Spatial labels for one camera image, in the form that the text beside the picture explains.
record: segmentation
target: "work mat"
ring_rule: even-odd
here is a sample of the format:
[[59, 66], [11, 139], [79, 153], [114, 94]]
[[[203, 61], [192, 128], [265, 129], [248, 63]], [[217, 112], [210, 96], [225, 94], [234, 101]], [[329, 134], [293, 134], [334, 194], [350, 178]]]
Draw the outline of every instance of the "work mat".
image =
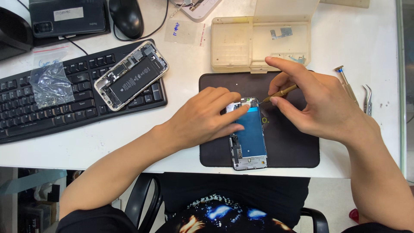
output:
[[[204, 74], [199, 80], [199, 91], [206, 87], [226, 87], [239, 92], [241, 97], [267, 97], [270, 81], [279, 72], [266, 74], [225, 73]], [[291, 91], [287, 97], [296, 108], [306, 107], [300, 89]], [[267, 150], [268, 167], [307, 167], [319, 164], [319, 138], [300, 132], [271, 103], [260, 104], [263, 133]], [[223, 137], [200, 145], [200, 162], [206, 167], [232, 167], [229, 138]]]

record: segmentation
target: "black keyboard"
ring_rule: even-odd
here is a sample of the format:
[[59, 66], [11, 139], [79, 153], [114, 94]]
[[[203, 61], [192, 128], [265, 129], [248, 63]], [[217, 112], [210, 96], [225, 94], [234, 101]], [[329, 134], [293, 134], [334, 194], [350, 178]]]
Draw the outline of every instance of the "black keyboard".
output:
[[0, 144], [167, 105], [162, 78], [116, 112], [108, 108], [94, 88], [96, 79], [140, 44], [141, 41], [64, 61], [66, 76], [72, 83], [74, 102], [39, 109], [29, 83], [31, 71], [0, 79]]

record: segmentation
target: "phone screen assembly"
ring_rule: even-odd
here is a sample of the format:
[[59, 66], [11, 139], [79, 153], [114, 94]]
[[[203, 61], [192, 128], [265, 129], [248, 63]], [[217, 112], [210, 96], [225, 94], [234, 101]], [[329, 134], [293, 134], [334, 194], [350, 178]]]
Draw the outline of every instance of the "phone screen assembly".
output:
[[94, 83], [112, 111], [118, 111], [159, 79], [169, 66], [151, 41], [145, 41]]
[[246, 104], [250, 105], [249, 111], [236, 120], [236, 123], [244, 126], [244, 130], [229, 135], [231, 159], [235, 170], [267, 167], [259, 100], [255, 97], [243, 98], [240, 102], [227, 106], [226, 112], [231, 112]]

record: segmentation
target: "computer mouse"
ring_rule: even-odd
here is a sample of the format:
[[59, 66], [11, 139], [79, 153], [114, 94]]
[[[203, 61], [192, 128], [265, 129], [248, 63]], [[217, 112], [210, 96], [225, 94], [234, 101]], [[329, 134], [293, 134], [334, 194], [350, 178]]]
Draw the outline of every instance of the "computer mouse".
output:
[[128, 38], [139, 39], [144, 21], [137, 0], [109, 0], [109, 14], [115, 26]]

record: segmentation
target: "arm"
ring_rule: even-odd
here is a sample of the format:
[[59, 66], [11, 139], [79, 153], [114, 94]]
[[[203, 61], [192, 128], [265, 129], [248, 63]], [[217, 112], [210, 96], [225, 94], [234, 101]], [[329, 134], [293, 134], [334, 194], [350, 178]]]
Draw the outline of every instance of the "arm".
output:
[[170, 120], [101, 158], [73, 181], [60, 199], [59, 218], [75, 210], [95, 209], [111, 203], [156, 161], [243, 130], [242, 125], [232, 122], [245, 114], [249, 106], [220, 115], [222, 109], [240, 98], [240, 94], [226, 88], [204, 89]]
[[301, 131], [344, 144], [351, 161], [351, 188], [361, 223], [414, 231], [414, 197], [388, 152], [376, 121], [349, 98], [336, 77], [308, 71], [280, 58], [266, 62], [283, 72], [269, 94], [296, 83], [308, 103], [299, 111], [286, 99], [270, 100]]

